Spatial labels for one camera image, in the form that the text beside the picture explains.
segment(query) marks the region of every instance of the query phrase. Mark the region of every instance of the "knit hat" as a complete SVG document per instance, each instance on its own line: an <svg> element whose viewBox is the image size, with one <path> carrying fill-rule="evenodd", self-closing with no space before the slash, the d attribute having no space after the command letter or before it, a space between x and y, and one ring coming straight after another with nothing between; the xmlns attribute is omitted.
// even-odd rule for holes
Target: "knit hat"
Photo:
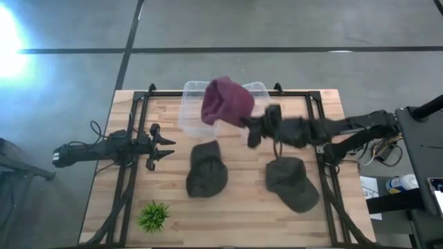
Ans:
<svg viewBox="0 0 443 249"><path fill-rule="evenodd" d="M206 88L201 106L201 121L214 125L218 119L236 127L245 127L240 118L249 118L254 108L254 97L229 77L212 80Z"/></svg>

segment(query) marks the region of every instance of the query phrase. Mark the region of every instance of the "grey floor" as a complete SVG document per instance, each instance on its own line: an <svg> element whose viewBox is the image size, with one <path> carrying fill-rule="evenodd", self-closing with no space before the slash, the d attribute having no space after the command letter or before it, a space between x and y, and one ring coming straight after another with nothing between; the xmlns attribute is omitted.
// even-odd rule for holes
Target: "grey floor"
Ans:
<svg viewBox="0 0 443 249"><path fill-rule="evenodd" d="M15 18L22 48L124 48L136 4L3 0L0 15L9 10ZM7 45L0 41L1 48ZM443 17L432 0L146 0L134 42L134 48L441 45ZM0 76L0 137L23 148L34 164L57 172L53 182L35 179L9 248L76 244L95 163L55 169L52 151L70 140L94 141L90 120L105 127L122 58L15 55L8 63L0 58L1 66L18 59L23 64L21 73ZM443 52L132 55L123 89L147 89L151 83L181 89L189 80L229 75L269 88L279 82L286 89L338 89L345 114L353 116L394 111L442 94L442 65ZM361 173L411 171L404 156L396 167L372 163ZM404 231L374 227L382 244L405 245L398 237Z"/></svg>

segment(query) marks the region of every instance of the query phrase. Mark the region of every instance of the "wooden table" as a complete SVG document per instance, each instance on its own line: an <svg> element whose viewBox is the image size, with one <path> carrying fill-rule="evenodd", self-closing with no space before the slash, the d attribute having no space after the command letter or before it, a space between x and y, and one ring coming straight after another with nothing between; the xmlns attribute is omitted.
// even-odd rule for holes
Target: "wooden table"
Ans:
<svg viewBox="0 0 443 249"><path fill-rule="evenodd" d="M335 120L344 118L338 91L332 89L320 92L326 117ZM126 129L133 93L134 91L116 92L107 133ZM272 101L281 104L284 117L307 118L304 98L276 97L272 98ZM155 172L149 172L145 168L146 156L140 159L127 246L331 245L323 198L320 198L314 209L306 213L292 212L276 194L268 192L264 186L265 165L274 159L272 142L265 140L257 149L249 149L239 129L226 123L221 125L217 140L223 161L228 168L228 184L220 194L212 198L190 199L185 188L186 176L190 169L190 152L192 147L208 140L189 138L178 127L180 104L180 97L150 98L146 130L152 123L159 123L162 136L176 141L177 144L159 147L159 149L174 149L175 153L157 162ZM314 149L312 147L294 149L284 146L283 156L303 159L308 177L321 194ZM109 161L100 161L98 168L108 164ZM95 177L80 242L91 238L108 216L117 175L118 167L115 166L100 172ZM338 177L345 209L365 236L375 241L356 165L343 163ZM162 232L147 234L138 227L136 221L143 206L153 200L170 206L170 218L165 222ZM336 213L334 219L337 232L341 236ZM117 238L120 234L120 222L121 220L118 220L116 226Z"/></svg>

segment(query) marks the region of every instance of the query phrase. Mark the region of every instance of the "plastic storage bin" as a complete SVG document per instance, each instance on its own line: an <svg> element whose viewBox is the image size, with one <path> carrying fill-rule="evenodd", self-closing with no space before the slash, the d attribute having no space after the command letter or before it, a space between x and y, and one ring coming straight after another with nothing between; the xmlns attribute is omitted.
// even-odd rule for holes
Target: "plastic storage bin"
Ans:
<svg viewBox="0 0 443 249"><path fill-rule="evenodd" d="M220 128L220 121L216 121L214 126L207 125L201 121L201 105L206 87L210 82L189 81L183 89L181 98L179 127L193 138L215 138ZM269 105L269 97L266 87L261 82L253 82L243 85L255 100L252 116L261 116L264 109ZM240 129L242 137L247 138L248 129Z"/></svg>
<svg viewBox="0 0 443 249"><path fill-rule="evenodd" d="M193 138L215 138L220 128L219 121L213 126L201 121L201 105L205 89L210 82L189 81L183 89L181 98L179 127Z"/></svg>
<svg viewBox="0 0 443 249"><path fill-rule="evenodd" d="M266 87L261 82L252 82L249 84L244 84L243 88L248 90L249 93L254 96L255 104L251 116L262 116L264 114L264 110L271 102L271 97L269 97ZM248 133L249 130L247 128L240 129L240 134L244 140L248 140Z"/></svg>

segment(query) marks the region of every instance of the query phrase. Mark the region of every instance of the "potted plant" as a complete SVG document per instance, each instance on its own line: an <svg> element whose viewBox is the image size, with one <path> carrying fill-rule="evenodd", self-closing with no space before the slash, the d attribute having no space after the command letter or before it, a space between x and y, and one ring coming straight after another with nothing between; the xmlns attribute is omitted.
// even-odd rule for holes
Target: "potted plant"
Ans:
<svg viewBox="0 0 443 249"><path fill-rule="evenodd" d="M138 216L138 225L145 232L160 232L163 229L166 218L168 218L168 206L163 203L147 204Z"/></svg>

